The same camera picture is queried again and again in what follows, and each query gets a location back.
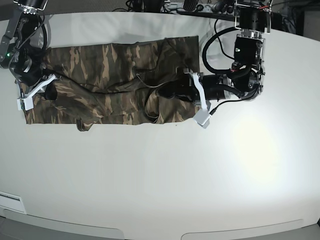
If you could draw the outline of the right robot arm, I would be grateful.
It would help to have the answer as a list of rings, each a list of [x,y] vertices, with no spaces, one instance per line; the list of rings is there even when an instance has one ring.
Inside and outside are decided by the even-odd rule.
[[[10,70],[18,84],[20,96],[25,97],[22,84],[39,92],[46,100],[55,100],[57,90],[52,82],[41,86],[50,77],[57,77],[48,70],[43,57],[48,44],[45,16],[40,15],[46,0],[15,0],[6,32],[0,41],[0,67]]]

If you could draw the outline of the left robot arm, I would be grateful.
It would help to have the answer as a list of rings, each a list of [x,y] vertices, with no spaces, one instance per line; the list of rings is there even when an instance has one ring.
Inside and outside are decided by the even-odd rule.
[[[217,0],[214,3],[201,4],[197,0],[185,0],[182,3],[166,1],[164,12],[182,15],[215,18],[234,21],[234,26],[216,31],[202,49],[202,62],[210,74],[197,73],[192,76],[190,69],[179,72],[177,81],[167,83],[158,91],[168,99],[200,105],[201,94],[196,87],[204,91],[204,101],[226,100],[231,95],[241,100],[253,99],[263,90],[263,48],[264,33],[271,30],[271,0]],[[234,42],[232,65],[228,69],[213,68],[208,61],[207,51],[214,41],[224,34],[239,31]]]

